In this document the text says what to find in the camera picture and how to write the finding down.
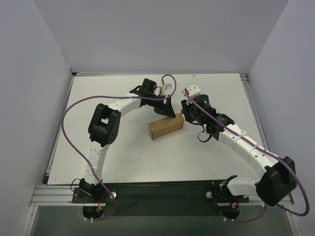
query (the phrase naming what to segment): white table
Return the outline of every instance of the white table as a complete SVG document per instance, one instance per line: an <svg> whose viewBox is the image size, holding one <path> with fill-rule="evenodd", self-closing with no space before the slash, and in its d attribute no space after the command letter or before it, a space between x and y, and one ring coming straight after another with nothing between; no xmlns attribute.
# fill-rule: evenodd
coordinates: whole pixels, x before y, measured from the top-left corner
<svg viewBox="0 0 315 236"><path fill-rule="evenodd" d="M68 106L92 95L124 96L144 78L160 84L161 75L78 76L74 78ZM181 91L196 83L207 94L217 112L231 117L248 135L262 144L239 74L175 75L178 90L172 98L175 113L181 111ZM73 143L89 155L88 126L98 103L113 99L85 101L69 111L65 130ZM152 107L136 109L121 119L119 135L105 158L103 182L140 182L225 179L231 175L258 177L251 166L224 144L211 139L201 143L201 127L185 122L180 131L151 140L148 123L163 116ZM86 162L67 143L61 133L48 184L70 184L81 178Z"/></svg>

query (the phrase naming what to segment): white connector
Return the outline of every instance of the white connector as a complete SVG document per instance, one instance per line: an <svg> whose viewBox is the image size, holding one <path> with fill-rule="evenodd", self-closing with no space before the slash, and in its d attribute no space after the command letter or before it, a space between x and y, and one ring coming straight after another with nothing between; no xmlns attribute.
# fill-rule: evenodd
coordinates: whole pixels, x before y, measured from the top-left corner
<svg viewBox="0 0 315 236"><path fill-rule="evenodd" d="M164 95L167 95L166 91L172 88L172 84L164 84L164 85L161 85L160 87L161 87L160 95L164 96Z"/></svg>
<svg viewBox="0 0 315 236"><path fill-rule="evenodd" d="M201 91L200 91L200 88L196 84L191 84L191 85L186 86L185 89L182 91L182 93L184 94L184 96L188 94L191 98L194 98L197 95L199 95ZM192 102L189 99L187 99L186 104L189 105L190 103Z"/></svg>

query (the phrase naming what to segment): white wall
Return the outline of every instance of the white wall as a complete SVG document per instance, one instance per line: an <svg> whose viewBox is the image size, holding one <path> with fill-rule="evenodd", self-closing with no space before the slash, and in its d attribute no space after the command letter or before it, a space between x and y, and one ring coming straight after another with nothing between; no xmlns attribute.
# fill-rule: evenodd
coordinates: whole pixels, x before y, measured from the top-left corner
<svg viewBox="0 0 315 236"><path fill-rule="evenodd" d="M249 73L250 88L271 151L293 158L311 203L300 218L315 232L315 1L290 0ZM294 190L295 209L305 209Z"/></svg>
<svg viewBox="0 0 315 236"><path fill-rule="evenodd" d="M288 0L34 0L74 72L248 72Z"/></svg>
<svg viewBox="0 0 315 236"><path fill-rule="evenodd" d="M0 7L0 235L20 234L71 73L32 0Z"/></svg>

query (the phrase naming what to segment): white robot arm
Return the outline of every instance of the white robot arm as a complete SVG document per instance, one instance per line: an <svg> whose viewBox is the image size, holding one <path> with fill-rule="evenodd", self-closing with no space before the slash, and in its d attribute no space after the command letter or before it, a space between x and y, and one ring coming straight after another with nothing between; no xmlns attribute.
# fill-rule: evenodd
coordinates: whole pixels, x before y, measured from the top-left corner
<svg viewBox="0 0 315 236"><path fill-rule="evenodd" d="M227 188L229 193L233 196L246 195L260 197L270 206L275 206L296 188L296 181L288 173L288 170L274 158L258 151L256 147L261 149L264 148L247 136L246 132L241 130L231 118L225 114L217 113L216 109L211 107L208 96L200 94L200 89L196 84L187 86L183 91L183 94L185 96L188 95L196 104L212 115L216 120L224 124L227 128L239 134L239 136L236 136L214 122L189 99L181 102L183 107L182 114L185 115L186 121L201 125L204 132L232 148L244 158L244 160L250 164L260 176L260 178L232 176L222 182L220 185L221 188ZM243 140L242 137L251 141L254 144L254 147ZM289 157L285 157L283 161L295 171L294 162Z"/></svg>
<svg viewBox="0 0 315 236"><path fill-rule="evenodd" d="M168 117L175 117L171 105L171 98L166 100L154 101L146 99L138 99L131 97L148 97L148 98L165 98L166 91L172 88L171 84L162 84L159 86L159 95L155 95L157 84L149 79L144 79L141 86L137 86L131 90L126 97L109 105L98 104L95 109L92 121L89 126L91 148L89 161L97 177L102 180L102 170L107 150L118 135L120 118L134 109L143 105L154 107L154 111L158 114ZM86 193L92 195L91 186L96 186L98 180L93 175L91 168L87 165L83 178L80 181L80 188Z"/></svg>

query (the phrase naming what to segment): brown box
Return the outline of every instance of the brown box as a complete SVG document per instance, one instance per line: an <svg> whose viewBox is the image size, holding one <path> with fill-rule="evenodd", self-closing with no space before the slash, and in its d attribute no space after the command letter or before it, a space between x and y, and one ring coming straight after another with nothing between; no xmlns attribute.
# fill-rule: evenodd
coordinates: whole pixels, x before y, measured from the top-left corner
<svg viewBox="0 0 315 236"><path fill-rule="evenodd" d="M157 139L166 134L183 128L184 119L180 113L175 118L166 117L148 124L151 139Z"/></svg>

